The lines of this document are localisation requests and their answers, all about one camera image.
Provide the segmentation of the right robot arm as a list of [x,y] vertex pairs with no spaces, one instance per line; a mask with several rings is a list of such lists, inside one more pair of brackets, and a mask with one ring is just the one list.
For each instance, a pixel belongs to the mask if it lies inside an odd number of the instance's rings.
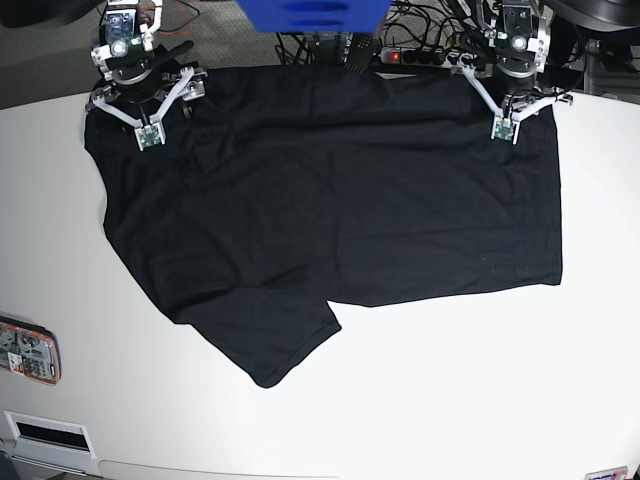
[[172,105],[189,116],[189,104],[205,96],[207,71],[196,62],[177,62],[194,43],[156,45],[163,13],[162,1],[108,1],[91,49],[102,82],[85,110],[100,110],[128,125],[142,150],[166,142],[163,120]]

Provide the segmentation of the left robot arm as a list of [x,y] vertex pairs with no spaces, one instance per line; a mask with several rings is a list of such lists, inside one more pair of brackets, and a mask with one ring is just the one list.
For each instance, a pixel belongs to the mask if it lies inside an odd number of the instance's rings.
[[493,114],[491,137],[515,142],[521,124],[557,102],[569,87],[545,84],[551,32],[539,1],[456,1],[464,28],[455,34],[450,71],[474,88]]

